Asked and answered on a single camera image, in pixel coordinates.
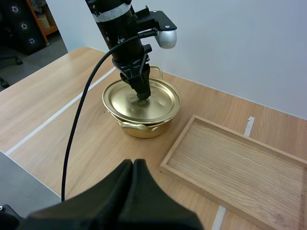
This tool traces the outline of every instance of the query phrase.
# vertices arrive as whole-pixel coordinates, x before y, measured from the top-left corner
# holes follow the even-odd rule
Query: pot lid
[[[161,79],[149,79],[151,96],[138,99],[136,92],[122,80],[109,85],[102,100],[113,115],[125,121],[142,124],[164,122],[179,111],[181,98],[178,90]]]

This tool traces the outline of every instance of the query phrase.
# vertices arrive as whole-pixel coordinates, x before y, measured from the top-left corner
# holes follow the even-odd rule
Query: gray floor
[[[27,217],[60,201],[58,195],[0,152],[0,206],[8,204],[18,215]]]
[[[67,49],[59,32],[53,33],[47,38],[49,45],[29,56],[19,53],[14,49],[0,46],[0,56],[17,55],[23,61],[23,64],[20,66],[16,65],[14,60],[0,61],[0,77],[10,85],[13,85],[67,54]]]

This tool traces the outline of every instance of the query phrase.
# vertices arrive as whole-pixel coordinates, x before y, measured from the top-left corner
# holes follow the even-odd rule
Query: office chair
[[[3,14],[0,12],[0,40],[3,38],[10,38],[12,34],[8,30],[3,30]],[[10,59],[15,59],[15,62],[17,65],[21,65],[23,61],[18,58],[16,55],[14,56],[0,56],[0,61],[2,60],[10,60]],[[8,88],[10,85],[8,84],[7,81],[5,81],[1,76],[0,76],[0,84],[3,88]]]

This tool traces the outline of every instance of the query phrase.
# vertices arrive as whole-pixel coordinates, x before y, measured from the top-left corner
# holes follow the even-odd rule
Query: black cable
[[[96,74],[96,72],[98,71],[99,67],[101,66],[101,64],[111,55],[114,53],[114,51],[116,51],[119,47],[121,47],[122,45],[124,45],[127,42],[130,42],[134,39],[137,38],[146,38],[146,37],[151,37],[151,36],[155,36],[157,35],[156,30],[150,30],[150,31],[146,31],[143,33],[138,34],[137,36],[131,37],[121,43],[119,43],[118,45],[114,46],[112,49],[110,49],[101,59],[100,61],[97,63],[97,65],[95,66],[93,72],[91,73],[89,79],[87,80],[87,83],[85,85],[78,109],[77,109],[77,113],[75,116],[75,119],[73,121],[73,125],[71,128],[71,134],[69,136],[69,140],[68,140],[68,144],[67,144],[67,148],[66,148],[66,152],[65,152],[65,158],[64,158],[64,166],[63,166],[63,176],[62,176],[62,189],[61,189],[61,200],[62,202],[65,201],[65,184],[66,184],[66,174],[67,174],[67,165],[68,165],[68,157],[69,157],[69,152],[71,150],[71,144],[72,144],[72,139],[73,139],[73,135],[75,133],[76,127],[77,127],[77,123],[78,123],[78,119],[79,119],[79,115],[85,100],[85,96],[87,94],[88,88],[91,85],[91,82]]]

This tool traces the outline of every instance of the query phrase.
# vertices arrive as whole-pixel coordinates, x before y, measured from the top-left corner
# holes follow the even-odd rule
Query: black speaker
[[[10,46],[31,54],[46,46],[38,25],[25,0],[0,0],[0,10],[10,28]]]

